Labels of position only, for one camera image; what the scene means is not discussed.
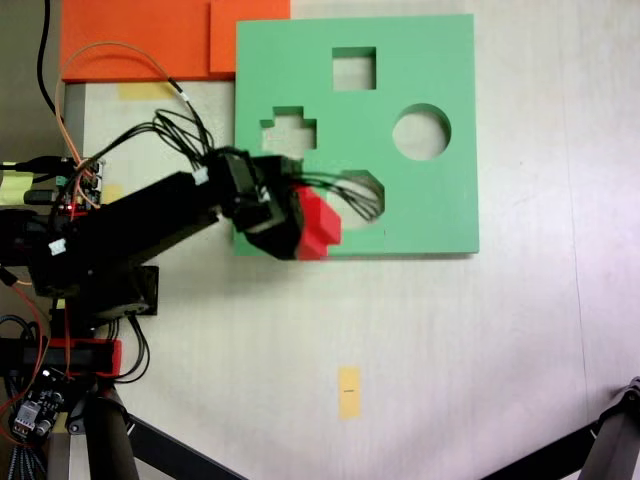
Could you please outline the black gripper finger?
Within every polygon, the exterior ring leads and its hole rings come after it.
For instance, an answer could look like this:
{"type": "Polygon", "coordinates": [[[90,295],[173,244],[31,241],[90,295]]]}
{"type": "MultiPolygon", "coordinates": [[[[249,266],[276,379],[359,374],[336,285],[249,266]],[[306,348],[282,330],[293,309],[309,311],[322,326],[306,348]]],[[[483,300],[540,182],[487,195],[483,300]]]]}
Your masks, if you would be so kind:
{"type": "Polygon", "coordinates": [[[285,189],[283,204],[283,211],[286,214],[284,221],[283,258],[285,260],[294,260],[297,258],[297,250],[305,225],[300,195],[295,187],[288,186],[285,189]]]}

